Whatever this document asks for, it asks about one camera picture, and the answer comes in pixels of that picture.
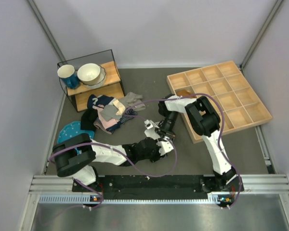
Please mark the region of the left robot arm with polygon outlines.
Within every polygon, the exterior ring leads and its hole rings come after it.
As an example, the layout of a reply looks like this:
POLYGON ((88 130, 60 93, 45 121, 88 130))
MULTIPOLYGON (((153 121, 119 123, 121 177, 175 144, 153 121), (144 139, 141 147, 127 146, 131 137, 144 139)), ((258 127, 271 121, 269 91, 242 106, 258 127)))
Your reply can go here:
POLYGON ((90 163, 127 167, 142 160, 158 161, 172 150, 173 145, 159 136, 155 139, 147 137, 138 143, 113 146, 96 142, 84 133, 55 145, 53 161, 58 177, 72 177, 89 191, 94 191, 99 187, 100 180, 90 163))

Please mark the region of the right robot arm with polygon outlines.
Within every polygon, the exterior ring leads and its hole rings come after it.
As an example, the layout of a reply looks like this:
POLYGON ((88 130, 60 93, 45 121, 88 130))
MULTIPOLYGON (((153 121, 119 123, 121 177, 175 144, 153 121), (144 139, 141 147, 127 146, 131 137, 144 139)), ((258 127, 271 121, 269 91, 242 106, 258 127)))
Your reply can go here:
POLYGON ((232 186, 234 180, 238 180, 238 189, 241 190, 241 176, 229 160, 221 139, 224 115, 218 115, 208 100, 209 97, 209 95, 203 94, 203 96, 196 99, 170 94, 161 99, 158 103, 158 112, 164 116, 164 119, 159 123, 157 133, 169 136, 178 114, 187 114, 192 129, 202 137, 209 151, 213 163, 216 187, 225 191, 232 186))

